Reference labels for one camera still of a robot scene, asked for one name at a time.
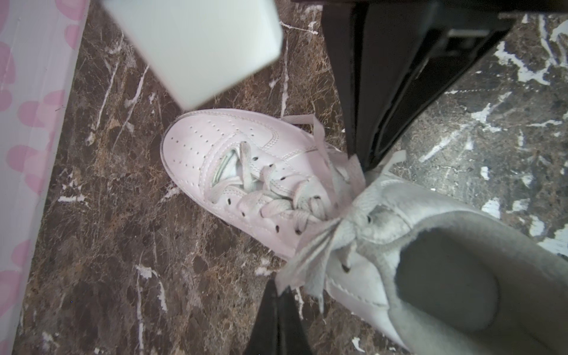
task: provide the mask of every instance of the white shoelace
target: white shoelace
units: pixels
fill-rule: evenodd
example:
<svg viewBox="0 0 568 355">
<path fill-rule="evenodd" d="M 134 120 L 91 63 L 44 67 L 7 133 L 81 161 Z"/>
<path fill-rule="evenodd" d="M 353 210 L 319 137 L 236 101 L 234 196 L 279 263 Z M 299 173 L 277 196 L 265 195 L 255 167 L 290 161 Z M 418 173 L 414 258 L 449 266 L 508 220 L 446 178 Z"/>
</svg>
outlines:
<svg viewBox="0 0 568 355">
<path fill-rule="evenodd" d="M 304 284 L 304 290 L 317 297 L 323 313 L 323 289 L 329 256 L 336 251 L 341 263 L 347 268 L 351 267 L 350 255 L 357 248 L 357 235 L 375 233 L 375 229 L 369 228 L 369 214 L 380 202 L 379 186 L 372 183 L 365 188 L 365 176 L 356 155 L 349 159 L 345 167 L 334 166 L 327 152 L 325 129 L 315 115 L 287 116 L 282 119 L 292 124 L 314 125 L 315 145 L 331 171 L 335 196 L 330 196 L 330 199 L 336 201 L 335 206 L 329 205 L 329 199 L 307 196 L 310 184 L 315 181 L 319 183 L 316 178 L 301 182 L 294 191 L 292 200 L 275 193 L 270 186 L 270 177 L 276 168 L 274 165 L 262 169 L 260 180 L 264 182 L 263 188 L 253 191 L 251 152 L 250 145 L 246 142 L 241 142 L 239 152 L 242 178 L 237 176 L 218 182 L 207 198 L 216 202 L 228 186 L 242 186 L 247 192 L 239 202 L 242 210 L 254 208 L 263 199 L 266 203 L 260 209 L 262 217 L 289 214 L 296 232 L 301 232 L 302 238 L 295 256 L 276 276 L 278 292 L 281 293 L 288 286 L 296 288 Z M 393 164 L 405 159 L 405 151 L 390 154 L 379 164 L 378 169 L 380 172 L 388 171 Z"/>
</svg>

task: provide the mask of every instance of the brown marble floor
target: brown marble floor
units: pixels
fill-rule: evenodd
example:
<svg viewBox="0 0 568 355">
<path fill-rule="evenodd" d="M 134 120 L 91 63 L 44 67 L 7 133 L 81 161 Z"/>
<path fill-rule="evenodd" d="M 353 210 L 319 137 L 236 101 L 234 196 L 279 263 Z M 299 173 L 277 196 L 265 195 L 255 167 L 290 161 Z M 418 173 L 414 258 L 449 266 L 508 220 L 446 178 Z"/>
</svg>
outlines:
<svg viewBox="0 0 568 355">
<path fill-rule="evenodd" d="M 284 23 L 321 31 L 317 7 L 277 3 Z M 395 172 L 499 213 L 542 240 L 568 223 L 568 70 L 550 39 L 567 17 L 521 18 L 504 48 L 469 71 L 402 137 L 408 160 Z M 329 142 L 344 149 L 322 35 L 284 30 L 279 62 L 203 107 L 275 116 L 315 112 Z M 568 48 L 568 37 L 558 40 Z M 527 78 L 536 80 L 522 81 Z M 273 271 L 282 263 L 170 183 L 159 144 L 180 113 L 93 2 L 15 354 L 243 351 L 267 281 L 259 267 Z M 84 199 L 61 199 L 71 196 Z M 517 208 L 514 201 L 521 201 Z M 355 338 L 368 354 L 404 353 L 333 300 L 325 299 L 321 315 L 312 299 L 302 298 L 303 324 L 317 353 L 357 354 Z"/>
</svg>

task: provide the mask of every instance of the black plastic piece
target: black plastic piece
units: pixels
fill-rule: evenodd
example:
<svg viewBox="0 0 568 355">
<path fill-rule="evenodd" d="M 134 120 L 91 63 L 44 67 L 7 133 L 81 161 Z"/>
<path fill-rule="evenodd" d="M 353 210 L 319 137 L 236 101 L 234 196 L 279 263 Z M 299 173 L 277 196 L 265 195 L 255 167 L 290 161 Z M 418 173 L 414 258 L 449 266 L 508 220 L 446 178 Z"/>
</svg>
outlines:
<svg viewBox="0 0 568 355">
<path fill-rule="evenodd" d="M 247 348 L 243 355 L 312 355 L 292 291 L 280 297 L 271 279 L 266 283 Z"/>
<path fill-rule="evenodd" d="M 448 2 L 324 6 L 321 26 L 347 149 L 364 170 L 377 166 L 410 123 L 513 26 L 499 19 L 494 2 Z"/>
</svg>

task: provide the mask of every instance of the shoe opening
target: shoe opening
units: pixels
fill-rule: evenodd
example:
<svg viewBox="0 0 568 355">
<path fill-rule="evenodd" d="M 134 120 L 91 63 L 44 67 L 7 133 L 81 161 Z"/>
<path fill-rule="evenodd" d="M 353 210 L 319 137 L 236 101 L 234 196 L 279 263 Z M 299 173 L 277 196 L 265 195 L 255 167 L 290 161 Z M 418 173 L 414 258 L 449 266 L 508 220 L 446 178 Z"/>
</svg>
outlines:
<svg viewBox="0 0 568 355">
<path fill-rule="evenodd" d="M 462 354 L 568 354 L 568 264 L 488 217 L 425 221 L 394 286 L 391 312 L 417 349 L 436 339 Z"/>
<path fill-rule="evenodd" d="M 399 297 L 462 332 L 487 328 L 499 305 L 491 270 L 442 229 L 422 232 L 400 254 Z"/>
</svg>

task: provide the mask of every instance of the sneaker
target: sneaker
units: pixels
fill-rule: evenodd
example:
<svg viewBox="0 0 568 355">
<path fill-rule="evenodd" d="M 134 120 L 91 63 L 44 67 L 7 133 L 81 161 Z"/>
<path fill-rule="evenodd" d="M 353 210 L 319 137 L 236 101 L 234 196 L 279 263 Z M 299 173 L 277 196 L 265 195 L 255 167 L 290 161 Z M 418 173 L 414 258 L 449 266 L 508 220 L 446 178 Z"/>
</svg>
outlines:
<svg viewBox="0 0 568 355">
<path fill-rule="evenodd" d="M 420 354 L 568 353 L 565 260 L 390 174 L 400 152 L 364 176 L 323 132 L 317 120 L 311 136 L 253 112 L 191 112 L 168 129 L 162 160 L 194 201 L 288 260 L 279 291 L 303 285 L 322 307 L 326 289 Z"/>
</svg>

